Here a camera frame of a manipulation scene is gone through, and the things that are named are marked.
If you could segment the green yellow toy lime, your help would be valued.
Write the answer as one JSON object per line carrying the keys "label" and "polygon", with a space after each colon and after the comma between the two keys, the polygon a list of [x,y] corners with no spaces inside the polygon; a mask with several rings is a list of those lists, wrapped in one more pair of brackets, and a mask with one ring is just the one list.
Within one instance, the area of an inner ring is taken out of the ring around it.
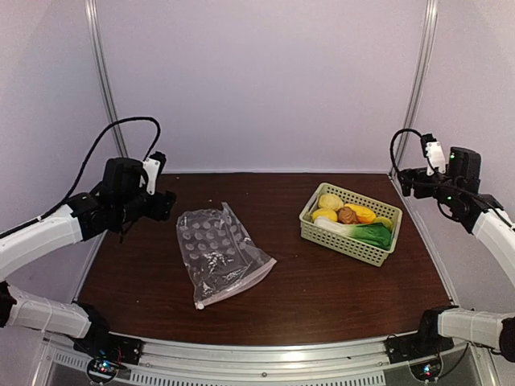
{"label": "green yellow toy lime", "polygon": [[389,231],[392,231],[393,228],[394,228],[394,222],[387,218],[387,217],[384,217],[384,216],[377,216],[374,220],[373,220],[373,223],[374,224],[382,224],[384,227],[386,227]]}

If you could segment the orange toy mango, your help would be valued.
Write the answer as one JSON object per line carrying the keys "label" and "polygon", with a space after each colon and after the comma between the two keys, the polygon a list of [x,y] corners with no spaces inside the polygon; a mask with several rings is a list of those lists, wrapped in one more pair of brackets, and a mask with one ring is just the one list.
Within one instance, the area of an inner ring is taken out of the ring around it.
{"label": "orange toy mango", "polygon": [[344,207],[354,211],[357,220],[361,224],[371,224],[377,218],[376,213],[367,207],[363,207],[361,205],[356,205],[353,203],[346,203]]}

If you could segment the toy bok choy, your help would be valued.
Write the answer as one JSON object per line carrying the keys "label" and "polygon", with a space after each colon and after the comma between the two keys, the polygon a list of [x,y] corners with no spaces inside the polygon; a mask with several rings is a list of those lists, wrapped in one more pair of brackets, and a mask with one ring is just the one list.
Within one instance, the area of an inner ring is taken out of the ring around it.
{"label": "toy bok choy", "polygon": [[382,223],[341,224],[321,216],[315,219],[314,225],[339,236],[358,240],[384,250],[390,249],[392,244],[392,233]]}

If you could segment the clear zip top bag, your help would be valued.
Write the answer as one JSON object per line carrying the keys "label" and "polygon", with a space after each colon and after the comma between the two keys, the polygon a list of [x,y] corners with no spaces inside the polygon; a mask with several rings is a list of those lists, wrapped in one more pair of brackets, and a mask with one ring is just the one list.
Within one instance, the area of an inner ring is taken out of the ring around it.
{"label": "clear zip top bag", "polygon": [[277,263],[253,242],[228,203],[221,205],[220,210],[186,211],[176,223],[197,310],[249,290]]}

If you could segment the brown toy bun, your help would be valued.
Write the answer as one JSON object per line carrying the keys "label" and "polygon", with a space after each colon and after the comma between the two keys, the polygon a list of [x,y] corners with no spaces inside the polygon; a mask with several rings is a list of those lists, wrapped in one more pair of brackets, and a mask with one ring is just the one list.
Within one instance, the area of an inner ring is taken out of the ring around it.
{"label": "brown toy bun", "polygon": [[338,221],[342,224],[359,224],[357,214],[350,207],[342,207],[338,212]]}

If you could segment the yellow toy lemon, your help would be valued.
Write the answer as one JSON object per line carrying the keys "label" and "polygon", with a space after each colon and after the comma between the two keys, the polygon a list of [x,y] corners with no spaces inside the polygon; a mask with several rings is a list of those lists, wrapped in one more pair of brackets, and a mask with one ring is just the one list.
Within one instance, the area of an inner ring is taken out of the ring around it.
{"label": "yellow toy lemon", "polygon": [[337,213],[330,208],[324,208],[324,207],[315,210],[311,214],[311,219],[313,222],[315,222],[318,218],[325,218],[326,220],[330,220],[332,222],[338,221]]}

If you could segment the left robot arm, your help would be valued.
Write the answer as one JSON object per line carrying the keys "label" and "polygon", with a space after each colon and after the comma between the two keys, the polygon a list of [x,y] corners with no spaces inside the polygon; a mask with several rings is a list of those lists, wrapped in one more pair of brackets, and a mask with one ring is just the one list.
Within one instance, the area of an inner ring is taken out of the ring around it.
{"label": "left robot arm", "polygon": [[7,282],[13,272],[60,248],[104,232],[125,236],[141,218],[166,221],[176,196],[156,185],[166,156],[155,152],[140,162],[111,158],[102,180],[89,192],[67,198],[43,215],[1,235],[1,325],[50,331],[75,339],[99,357],[115,351],[115,338],[93,310],[29,294]]}

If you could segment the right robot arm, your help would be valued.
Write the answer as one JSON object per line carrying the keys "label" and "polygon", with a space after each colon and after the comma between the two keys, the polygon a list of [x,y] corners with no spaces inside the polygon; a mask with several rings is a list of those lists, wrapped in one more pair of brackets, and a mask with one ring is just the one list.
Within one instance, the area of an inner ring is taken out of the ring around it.
{"label": "right robot arm", "polygon": [[[404,196],[433,198],[446,206],[447,216],[459,223],[496,259],[510,281],[514,281],[514,222],[492,196],[479,193],[481,156],[474,150],[452,147],[449,162],[434,166],[432,158],[441,155],[437,144],[426,147],[428,168],[393,169]],[[514,361],[514,315],[440,306],[424,311],[413,349],[429,355],[444,339],[462,339],[487,347],[509,362]]]}

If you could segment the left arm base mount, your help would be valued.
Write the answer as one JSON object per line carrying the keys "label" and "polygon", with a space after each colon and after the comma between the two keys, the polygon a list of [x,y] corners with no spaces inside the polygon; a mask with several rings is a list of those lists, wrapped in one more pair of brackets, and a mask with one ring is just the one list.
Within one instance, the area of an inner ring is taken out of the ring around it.
{"label": "left arm base mount", "polygon": [[143,349],[141,339],[108,333],[105,339],[94,342],[93,338],[70,338],[73,349],[86,354],[90,360],[85,369],[93,384],[104,385],[117,377],[127,379],[129,365],[138,365]]}

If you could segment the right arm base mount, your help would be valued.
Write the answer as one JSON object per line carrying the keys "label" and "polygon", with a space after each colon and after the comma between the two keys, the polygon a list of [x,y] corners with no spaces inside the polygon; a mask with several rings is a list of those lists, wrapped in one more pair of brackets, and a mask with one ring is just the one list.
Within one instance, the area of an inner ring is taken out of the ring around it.
{"label": "right arm base mount", "polygon": [[411,375],[426,384],[438,381],[443,375],[442,353],[455,346],[450,338],[422,343],[417,333],[388,335],[384,345],[390,364],[407,364]]}

